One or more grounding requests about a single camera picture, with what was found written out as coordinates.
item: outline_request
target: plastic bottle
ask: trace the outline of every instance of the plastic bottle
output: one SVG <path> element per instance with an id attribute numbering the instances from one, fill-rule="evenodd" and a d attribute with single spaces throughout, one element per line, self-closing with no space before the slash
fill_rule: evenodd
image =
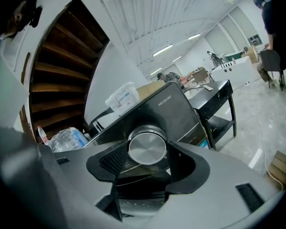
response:
<path id="1" fill-rule="evenodd" d="M 44 130 L 40 126 L 38 126 L 38 134 L 39 134 L 40 138 L 42 139 L 42 141 L 44 142 L 44 144 L 47 144 L 49 140 L 47 138 L 46 133 L 44 132 Z"/>

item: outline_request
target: black side table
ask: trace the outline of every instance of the black side table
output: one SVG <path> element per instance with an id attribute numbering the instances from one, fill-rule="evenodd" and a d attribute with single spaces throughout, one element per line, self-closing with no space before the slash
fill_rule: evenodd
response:
<path id="1" fill-rule="evenodd" d="M 216 150 L 215 144 L 224 136 L 224 134 L 233 126 L 233 134 L 236 136 L 236 117 L 232 99 L 232 87 L 229 80 L 211 82 L 206 84 L 213 88 L 208 91 L 201 91 L 193 98 L 189 99 L 192 107 L 198 112 L 202 125 L 205 128 L 210 146 Z M 214 114 L 229 101 L 232 120 L 214 116 Z"/>

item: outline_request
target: fluorescent light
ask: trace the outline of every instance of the fluorescent light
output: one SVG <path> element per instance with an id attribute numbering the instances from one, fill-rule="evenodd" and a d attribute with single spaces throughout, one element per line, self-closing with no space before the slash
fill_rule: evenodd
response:
<path id="1" fill-rule="evenodd" d="M 163 48 L 162 50 L 160 50 L 160 51 L 154 53 L 154 54 L 153 54 L 153 57 L 154 57 L 154 56 L 157 56 L 158 54 L 160 54 L 160 53 L 162 53 L 162 52 L 164 52 L 165 50 L 170 49 L 172 46 L 173 46 L 173 45 L 171 44 L 171 45 L 167 46 L 166 48 Z"/>
<path id="2" fill-rule="evenodd" d="M 161 69 L 162 69 L 162 67 L 159 68 L 158 70 L 154 71 L 153 73 L 151 73 L 151 75 L 152 75 L 152 74 L 155 74 L 156 72 L 158 72 L 158 71 L 161 70 Z"/>
<path id="3" fill-rule="evenodd" d="M 180 56 L 180 57 L 174 59 L 174 60 L 172 61 L 172 63 L 175 62 L 177 59 L 180 59 L 181 57 L 182 57 L 182 56 Z"/>
<path id="4" fill-rule="evenodd" d="M 196 37 L 199 37 L 199 36 L 200 36 L 200 34 L 197 34 L 197 35 L 195 35 L 195 36 L 191 36 L 191 37 L 188 38 L 188 40 L 191 40 L 191 39 L 196 38 Z"/>

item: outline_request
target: metal cylinder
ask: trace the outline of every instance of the metal cylinder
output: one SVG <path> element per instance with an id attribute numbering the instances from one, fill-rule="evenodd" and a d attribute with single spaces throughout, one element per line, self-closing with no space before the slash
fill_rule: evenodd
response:
<path id="1" fill-rule="evenodd" d="M 134 129 L 128 138 L 128 154 L 137 163 L 152 165 L 166 154 L 165 133 L 153 125 Z"/>

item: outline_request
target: camouflage pants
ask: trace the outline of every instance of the camouflage pants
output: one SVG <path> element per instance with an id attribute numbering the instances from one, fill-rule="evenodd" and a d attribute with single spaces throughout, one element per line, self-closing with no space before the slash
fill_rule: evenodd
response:
<path id="1" fill-rule="evenodd" d="M 258 73 L 260 74 L 261 78 L 264 80 L 264 82 L 271 81 L 271 77 L 268 74 L 268 72 L 264 69 L 263 63 L 259 63 L 256 67 Z"/>

